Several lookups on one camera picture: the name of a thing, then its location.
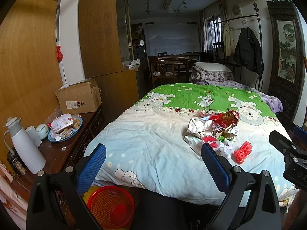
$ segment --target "white thermos jug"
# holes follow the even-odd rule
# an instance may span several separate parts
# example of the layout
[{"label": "white thermos jug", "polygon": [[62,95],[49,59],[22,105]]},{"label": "white thermos jug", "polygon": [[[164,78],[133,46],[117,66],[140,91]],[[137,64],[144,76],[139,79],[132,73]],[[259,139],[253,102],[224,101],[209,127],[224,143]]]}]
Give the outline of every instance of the white thermos jug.
[{"label": "white thermos jug", "polygon": [[46,159],[43,157],[41,152],[32,142],[30,136],[25,131],[24,128],[20,125],[21,118],[9,118],[5,126],[8,130],[4,133],[3,139],[4,143],[9,150],[11,148],[5,140],[5,135],[10,133],[13,145],[17,151],[20,158],[23,160],[28,169],[33,173],[37,174],[38,171],[42,170],[45,166]]}]

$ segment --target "red plastic bowl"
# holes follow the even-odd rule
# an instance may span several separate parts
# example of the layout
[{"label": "red plastic bowl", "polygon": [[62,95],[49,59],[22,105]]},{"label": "red plastic bowl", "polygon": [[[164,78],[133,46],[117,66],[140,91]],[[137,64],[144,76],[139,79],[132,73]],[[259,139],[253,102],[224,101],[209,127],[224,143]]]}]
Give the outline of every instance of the red plastic bowl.
[{"label": "red plastic bowl", "polygon": [[87,207],[103,228],[115,229],[130,221],[134,212],[134,201],[126,190],[105,186],[90,196]]}]

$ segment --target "metal screw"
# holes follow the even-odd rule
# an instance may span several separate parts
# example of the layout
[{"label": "metal screw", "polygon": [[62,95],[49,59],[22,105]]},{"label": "metal screw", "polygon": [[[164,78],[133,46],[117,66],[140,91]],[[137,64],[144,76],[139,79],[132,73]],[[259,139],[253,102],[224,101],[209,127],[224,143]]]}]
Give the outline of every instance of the metal screw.
[{"label": "metal screw", "polygon": [[263,173],[265,176],[269,176],[269,175],[270,175],[269,171],[267,171],[267,170],[262,171],[262,173]]},{"label": "metal screw", "polygon": [[74,168],[73,168],[72,166],[68,166],[68,167],[65,169],[65,171],[66,171],[67,173],[71,173],[73,170],[74,170]]},{"label": "metal screw", "polygon": [[43,170],[40,170],[40,171],[38,171],[37,175],[38,175],[38,176],[43,176],[44,173],[45,173],[45,172],[44,172]]},{"label": "metal screw", "polygon": [[235,172],[237,172],[237,173],[240,173],[240,172],[242,171],[241,167],[239,167],[239,166],[234,166],[234,167],[233,167],[233,170],[234,170]]}]

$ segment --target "thermos handle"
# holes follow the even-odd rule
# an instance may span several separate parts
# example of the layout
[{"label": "thermos handle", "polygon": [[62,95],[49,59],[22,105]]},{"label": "thermos handle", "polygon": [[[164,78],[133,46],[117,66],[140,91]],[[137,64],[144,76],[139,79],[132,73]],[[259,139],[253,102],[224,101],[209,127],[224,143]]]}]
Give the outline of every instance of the thermos handle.
[{"label": "thermos handle", "polygon": [[7,144],[7,141],[5,140],[5,135],[6,135],[7,133],[10,133],[10,131],[9,131],[9,130],[6,130],[6,131],[4,132],[4,135],[3,135],[4,143],[5,143],[5,145],[7,146],[7,148],[9,149],[9,151],[15,156],[15,152],[14,152],[13,149]]}]

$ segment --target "pillow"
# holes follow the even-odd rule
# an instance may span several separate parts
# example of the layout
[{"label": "pillow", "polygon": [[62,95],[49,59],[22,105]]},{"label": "pillow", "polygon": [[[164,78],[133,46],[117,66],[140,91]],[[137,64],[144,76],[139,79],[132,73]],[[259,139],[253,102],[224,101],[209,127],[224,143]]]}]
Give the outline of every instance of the pillow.
[{"label": "pillow", "polygon": [[231,72],[227,66],[220,63],[196,62],[195,65],[206,72]]}]

